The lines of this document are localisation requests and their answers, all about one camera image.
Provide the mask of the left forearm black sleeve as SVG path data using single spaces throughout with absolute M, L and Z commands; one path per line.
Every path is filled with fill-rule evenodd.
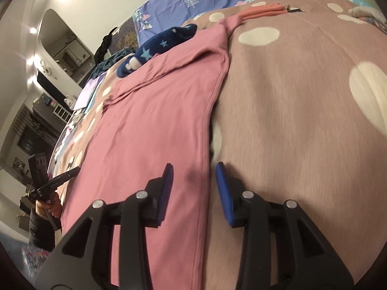
M 30 211 L 29 244 L 48 252 L 52 252 L 56 246 L 52 224 L 36 214 L 35 210 Z

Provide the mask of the person's left hand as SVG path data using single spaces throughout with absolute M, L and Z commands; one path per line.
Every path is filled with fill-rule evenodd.
M 35 202 L 35 212 L 40 217 L 46 217 L 46 212 L 49 212 L 53 217 L 60 219 L 62 210 L 63 206 L 57 192 L 53 192 L 46 202 L 41 200 Z

